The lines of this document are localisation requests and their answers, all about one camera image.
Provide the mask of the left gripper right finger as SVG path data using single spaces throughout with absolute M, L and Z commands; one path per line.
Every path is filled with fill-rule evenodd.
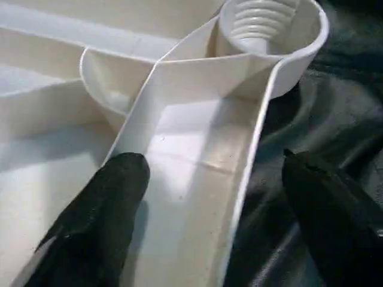
M 327 286 L 382 286 L 382 208 L 343 170 L 284 151 L 282 184 Z

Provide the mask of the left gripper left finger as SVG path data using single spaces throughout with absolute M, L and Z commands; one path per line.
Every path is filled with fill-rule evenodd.
M 118 286 L 149 178 L 144 155 L 110 158 L 48 229 L 18 286 Z

